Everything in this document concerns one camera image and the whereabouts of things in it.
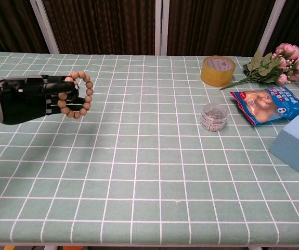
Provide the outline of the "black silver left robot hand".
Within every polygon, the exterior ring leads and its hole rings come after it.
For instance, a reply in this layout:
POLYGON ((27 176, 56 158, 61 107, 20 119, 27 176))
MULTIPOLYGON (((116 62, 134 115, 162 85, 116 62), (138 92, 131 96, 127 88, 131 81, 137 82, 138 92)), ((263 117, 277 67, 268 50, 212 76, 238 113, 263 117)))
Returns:
POLYGON ((79 111, 85 99, 66 76, 18 76, 0 79, 0 123, 21 124, 61 113, 58 94, 66 92, 66 106, 79 111))

